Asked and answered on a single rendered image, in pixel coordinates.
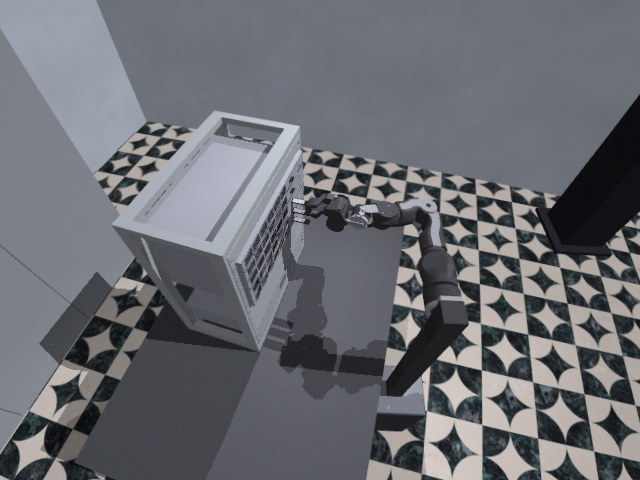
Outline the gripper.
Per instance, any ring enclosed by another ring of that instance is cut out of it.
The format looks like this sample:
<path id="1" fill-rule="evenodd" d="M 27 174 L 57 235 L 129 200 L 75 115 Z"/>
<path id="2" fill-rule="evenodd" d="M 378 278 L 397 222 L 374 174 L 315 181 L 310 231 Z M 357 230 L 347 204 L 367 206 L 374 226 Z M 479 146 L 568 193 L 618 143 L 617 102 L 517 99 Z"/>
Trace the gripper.
<path id="1" fill-rule="evenodd" d="M 326 206 L 322 205 L 318 208 L 322 203 L 325 203 Z M 342 231 L 344 226 L 348 224 L 363 228 L 364 222 L 362 219 L 347 219 L 349 215 L 349 205 L 350 200 L 347 196 L 342 194 L 335 196 L 335 194 L 327 193 L 322 194 L 319 198 L 310 196 L 305 207 L 305 212 L 313 218 L 318 218 L 322 214 L 328 216 L 326 226 L 334 232 Z"/>

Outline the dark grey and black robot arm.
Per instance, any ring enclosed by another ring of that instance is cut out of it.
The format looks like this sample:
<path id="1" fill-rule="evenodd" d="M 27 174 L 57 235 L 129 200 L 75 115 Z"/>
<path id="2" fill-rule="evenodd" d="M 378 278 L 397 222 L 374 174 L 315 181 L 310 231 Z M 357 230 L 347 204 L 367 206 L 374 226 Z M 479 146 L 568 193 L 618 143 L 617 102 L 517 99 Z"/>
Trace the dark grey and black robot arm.
<path id="1" fill-rule="evenodd" d="M 422 253 L 418 262 L 418 271 L 422 276 L 423 301 L 428 320 L 440 300 L 463 301 L 458 288 L 455 263 L 452 256 L 447 253 L 442 220 L 440 213 L 437 212 L 436 203 L 430 199 L 419 198 L 408 198 L 395 203 L 380 201 L 371 205 L 357 204 L 353 208 L 350 220 L 362 219 L 363 228 L 353 226 L 358 230 L 366 227 L 386 230 L 389 227 L 410 224 L 421 228 L 422 231 L 426 228 L 418 237 Z"/>

